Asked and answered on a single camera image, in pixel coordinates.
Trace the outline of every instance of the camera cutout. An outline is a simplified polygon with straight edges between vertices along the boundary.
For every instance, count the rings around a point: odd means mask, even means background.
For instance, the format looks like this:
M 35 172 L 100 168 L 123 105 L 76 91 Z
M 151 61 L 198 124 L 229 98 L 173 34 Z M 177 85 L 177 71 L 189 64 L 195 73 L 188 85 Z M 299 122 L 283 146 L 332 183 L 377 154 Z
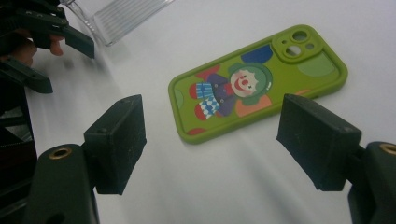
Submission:
M 305 47 L 307 49 L 313 49 L 315 47 L 315 45 L 314 44 L 307 44 L 307 45 L 305 45 Z
M 292 37 L 297 42 L 303 42 L 308 38 L 308 34 L 305 31 L 297 31 Z
M 297 57 L 301 54 L 301 49 L 298 46 L 290 46 L 286 48 L 286 53 L 291 57 Z

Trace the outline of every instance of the green phone case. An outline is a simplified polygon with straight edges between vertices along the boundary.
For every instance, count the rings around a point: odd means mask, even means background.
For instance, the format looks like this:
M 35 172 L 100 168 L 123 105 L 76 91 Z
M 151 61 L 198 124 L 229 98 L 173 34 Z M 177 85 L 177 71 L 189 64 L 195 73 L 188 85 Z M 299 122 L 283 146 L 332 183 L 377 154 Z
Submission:
M 347 67 L 310 26 L 293 26 L 175 77 L 177 131 L 198 144 L 280 111 L 285 93 L 316 98 L 340 89 Z

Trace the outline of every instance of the brass screw insert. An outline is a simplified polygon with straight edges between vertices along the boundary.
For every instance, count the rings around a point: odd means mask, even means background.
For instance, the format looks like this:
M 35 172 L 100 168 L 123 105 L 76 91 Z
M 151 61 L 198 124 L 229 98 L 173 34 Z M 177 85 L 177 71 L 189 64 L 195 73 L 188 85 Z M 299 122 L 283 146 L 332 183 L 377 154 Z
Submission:
M 68 157 L 72 153 L 72 149 L 68 147 L 61 147 L 49 154 L 49 158 L 52 160 L 60 160 Z
M 395 145 L 391 145 L 391 144 L 381 144 L 379 146 L 382 150 L 388 152 L 389 154 L 392 154 L 394 156 L 396 156 L 396 146 Z

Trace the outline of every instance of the white background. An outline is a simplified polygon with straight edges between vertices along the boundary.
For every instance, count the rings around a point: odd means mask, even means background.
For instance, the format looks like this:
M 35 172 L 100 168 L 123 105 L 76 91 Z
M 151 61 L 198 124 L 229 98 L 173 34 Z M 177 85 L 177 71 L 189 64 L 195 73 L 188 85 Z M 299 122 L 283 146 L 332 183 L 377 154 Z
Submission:
M 62 57 L 41 49 L 33 68 L 54 93 L 27 90 L 37 151 L 82 144 L 116 101 L 142 94 L 148 143 L 124 194 L 96 195 L 101 223 L 351 223 L 350 184 L 316 190 L 276 141 L 279 115 L 193 146 L 177 135 L 167 88 L 198 65 L 308 24 L 349 71 L 343 89 L 317 102 L 361 129 L 363 147 L 396 143 L 395 12 L 393 0 L 176 0 L 116 45 L 97 43 L 95 60 L 64 43 Z

